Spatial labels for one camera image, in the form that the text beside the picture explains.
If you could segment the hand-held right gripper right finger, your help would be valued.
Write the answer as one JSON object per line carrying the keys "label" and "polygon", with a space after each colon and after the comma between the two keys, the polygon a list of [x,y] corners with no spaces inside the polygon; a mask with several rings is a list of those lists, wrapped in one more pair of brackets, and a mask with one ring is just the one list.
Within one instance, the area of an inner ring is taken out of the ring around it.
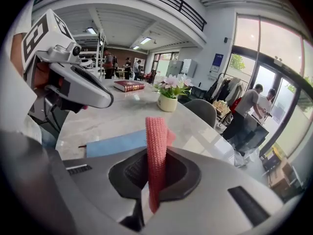
{"label": "hand-held right gripper right finger", "polygon": [[146,235],[237,235],[263,223],[282,207],[267,186],[229,162],[171,147],[201,171],[184,199],[163,202],[144,227]]}

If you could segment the person's left hand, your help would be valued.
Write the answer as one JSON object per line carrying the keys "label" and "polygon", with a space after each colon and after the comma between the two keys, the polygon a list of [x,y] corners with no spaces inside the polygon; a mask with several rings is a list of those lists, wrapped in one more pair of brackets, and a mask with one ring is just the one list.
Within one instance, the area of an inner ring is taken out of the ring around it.
{"label": "person's left hand", "polygon": [[34,88],[44,88],[48,83],[49,73],[49,63],[37,63],[34,76]]}

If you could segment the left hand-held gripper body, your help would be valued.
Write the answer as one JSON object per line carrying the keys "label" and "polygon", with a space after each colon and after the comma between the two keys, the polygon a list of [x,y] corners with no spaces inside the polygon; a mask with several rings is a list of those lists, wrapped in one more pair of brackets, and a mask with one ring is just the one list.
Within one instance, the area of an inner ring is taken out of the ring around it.
{"label": "left hand-held gripper body", "polygon": [[23,78],[35,92],[37,98],[29,110],[29,115],[42,122],[48,122],[57,132],[61,127],[54,111],[58,96],[48,88],[49,84],[62,84],[61,77],[50,70],[49,82],[44,88],[34,88],[36,64],[70,63],[80,64],[81,46],[76,43],[68,27],[51,9],[47,10],[32,26],[22,41]]}

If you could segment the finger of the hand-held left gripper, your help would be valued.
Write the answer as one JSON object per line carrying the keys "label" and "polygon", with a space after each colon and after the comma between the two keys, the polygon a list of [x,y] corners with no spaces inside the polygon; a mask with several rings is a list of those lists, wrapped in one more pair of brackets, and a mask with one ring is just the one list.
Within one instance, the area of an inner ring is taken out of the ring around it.
{"label": "finger of the hand-held left gripper", "polygon": [[70,102],[94,108],[108,108],[112,105],[114,97],[101,81],[78,64],[50,63],[52,72],[59,75],[62,84],[49,84],[48,88],[58,96]]}
{"label": "finger of the hand-held left gripper", "polygon": [[76,102],[72,102],[64,98],[58,99],[57,106],[61,110],[72,111],[74,113],[78,113],[79,111],[86,110],[88,108],[88,106],[85,106]]}

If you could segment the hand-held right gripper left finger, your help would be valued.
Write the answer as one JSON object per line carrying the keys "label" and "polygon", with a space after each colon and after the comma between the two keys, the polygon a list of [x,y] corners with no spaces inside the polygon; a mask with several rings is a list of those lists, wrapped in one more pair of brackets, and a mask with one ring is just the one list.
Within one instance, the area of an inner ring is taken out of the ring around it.
{"label": "hand-held right gripper left finger", "polygon": [[61,161],[61,193],[80,235],[146,235],[145,147]]}

